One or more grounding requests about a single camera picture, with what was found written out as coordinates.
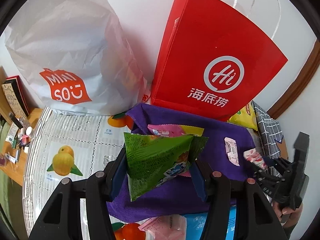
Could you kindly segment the person right hand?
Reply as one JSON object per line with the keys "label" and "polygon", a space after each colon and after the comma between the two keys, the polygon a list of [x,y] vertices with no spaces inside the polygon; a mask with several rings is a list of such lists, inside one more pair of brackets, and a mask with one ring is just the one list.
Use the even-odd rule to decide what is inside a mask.
{"label": "person right hand", "polygon": [[288,216],[286,223],[281,224],[283,225],[283,228],[290,228],[298,223],[303,211],[303,203],[301,203],[299,208],[293,210],[289,207],[284,207],[283,209],[281,209],[279,207],[279,203],[273,201],[272,208],[280,221],[284,216]]}

